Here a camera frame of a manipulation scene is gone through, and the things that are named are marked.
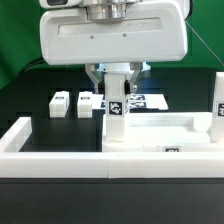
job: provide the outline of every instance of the black sticker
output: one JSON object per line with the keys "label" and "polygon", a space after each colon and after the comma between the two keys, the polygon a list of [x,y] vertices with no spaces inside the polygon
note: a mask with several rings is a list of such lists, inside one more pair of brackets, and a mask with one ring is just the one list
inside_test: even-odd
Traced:
{"label": "black sticker", "polygon": [[134,108],[146,108],[146,102],[130,102],[130,109]]}
{"label": "black sticker", "polygon": [[145,100],[145,96],[144,95],[131,95],[131,98],[130,98],[130,100],[140,100],[140,101],[142,101],[142,100]]}
{"label": "black sticker", "polygon": [[218,104],[218,117],[224,117],[224,103]]}
{"label": "black sticker", "polygon": [[180,149],[177,147],[173,147],[173,148],[166,148],[165,152],[179,152]]}
{"label": "black sticker", "polygon": [[81,100],[90,100],[90,97],[81,97]]}
{"label": "black sticker", "polygon": [[57,96],[57,97],[55,97],[55,99],[56,99],[56,100],[63,100],[64,97],[63,97],[63,96]]}
{"label": "black sticker", "polygon": [[102,101],[101,108],[105,108],[105,101]]}
{"label": "black sticker", "polygon": [[122,102],[109,102],[109,114],[122,115]]}

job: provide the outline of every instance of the black table surface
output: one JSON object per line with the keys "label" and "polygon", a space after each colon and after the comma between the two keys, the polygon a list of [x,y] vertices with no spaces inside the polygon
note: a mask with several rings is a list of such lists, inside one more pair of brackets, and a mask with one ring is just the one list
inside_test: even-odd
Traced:
{"label": "black table surface", "polygon": [[[137,93],[161,93],[169,112],[212,110],[215,69],[160,68],[139,75]],[[56,91],[69,91],[64,119],[50,119]],[[83,71],[33,69],[0,90],[0,137],[20,116],[33,133],[20,153],[101,151],[103,111],[78,119],[79,91],[93,91]],[[141,110],[138,112],[155,112]],[[0,223],[223,223],[223,179],[0,179]]]}

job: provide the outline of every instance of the green wall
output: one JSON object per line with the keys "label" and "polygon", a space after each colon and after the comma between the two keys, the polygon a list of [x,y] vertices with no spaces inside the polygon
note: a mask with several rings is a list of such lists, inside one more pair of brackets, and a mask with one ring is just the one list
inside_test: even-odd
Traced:
{"label": "green wall", "polygon": [[[224,61],[224,1],[195,0],[188,22]],[[12,81],[29,61],[41,56],[39,0],[0,2],[0,88]],[[184,60],[152,63],[153,67],[213,67],[224,70],[206,47],[188,30],[189,52]]]}

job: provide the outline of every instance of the small white cube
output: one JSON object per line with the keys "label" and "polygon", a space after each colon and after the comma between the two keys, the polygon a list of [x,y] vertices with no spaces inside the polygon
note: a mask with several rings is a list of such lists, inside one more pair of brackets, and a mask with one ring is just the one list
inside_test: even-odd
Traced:
{"label": "small white cube", "polygon": [[92,117],[92,92],[80,92],[77,103],[78,118]]}
{"label": "small white cube", "polygon": [[56,92],[49,104],[50,117],[65,117],[69,104],[69,92]]}

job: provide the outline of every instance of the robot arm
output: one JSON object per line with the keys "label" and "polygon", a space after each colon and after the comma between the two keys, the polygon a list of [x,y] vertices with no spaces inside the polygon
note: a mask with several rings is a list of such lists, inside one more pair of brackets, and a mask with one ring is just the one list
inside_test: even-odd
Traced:
{"label": "robot arm", "polygon": [[177,61],[187,53],[185,18],[190,0],[40,0],[40,35],[52,65],[86,64],[97,90],[104,64],[108,141],[124,139],[128,99],[142,62]]}

